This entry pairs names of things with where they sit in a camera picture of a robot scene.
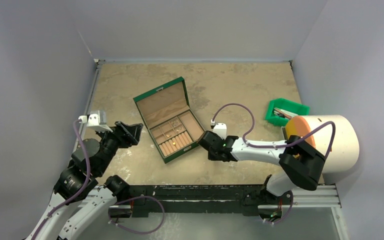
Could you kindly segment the green ring tray insert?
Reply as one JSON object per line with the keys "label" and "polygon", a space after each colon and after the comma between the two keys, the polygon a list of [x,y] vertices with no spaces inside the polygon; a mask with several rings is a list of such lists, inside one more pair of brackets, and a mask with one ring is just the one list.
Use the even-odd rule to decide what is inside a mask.
{"label": "green ring tray insert", "polygon": [[[171,121],[177,119],[180,125],[173,128]],[[198,146],[198,139],[205,129],[188,110],[149,129],[152,140],[164,163],[169,163]]]}

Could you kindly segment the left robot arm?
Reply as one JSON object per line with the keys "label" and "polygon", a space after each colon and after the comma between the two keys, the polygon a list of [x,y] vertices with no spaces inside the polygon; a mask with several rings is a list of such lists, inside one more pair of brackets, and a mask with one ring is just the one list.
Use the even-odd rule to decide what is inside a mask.
{"label": "left robot arm", "polygon": [[98,184],[97,178],[103,176],[117,151],[138,145],[144,127],[142,123],[128,125],[117,121],[108,130],[96,133],[100,140],[82,139],[80,122],[73,122],[80,148],[71,154],[67,168],[61,172],[45,212],[27,237],[29,240],[57,239],[69,215]]}

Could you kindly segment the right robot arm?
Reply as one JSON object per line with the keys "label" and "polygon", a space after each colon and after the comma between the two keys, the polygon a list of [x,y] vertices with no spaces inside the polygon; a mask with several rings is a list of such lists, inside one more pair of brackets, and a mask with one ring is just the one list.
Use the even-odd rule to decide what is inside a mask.
{"label": "right robot arm", "polygon": [[205,131],[197,143],[208,152],[211,161],[257,161],[282,168],[282,172],[268,176],[260,196],[268,204],[274,203],[284,193],[301,188],[315,191],[326,162],[326,157],[297,135],[287,140],[260,142],[245,141],[238,136],[220,137]]}

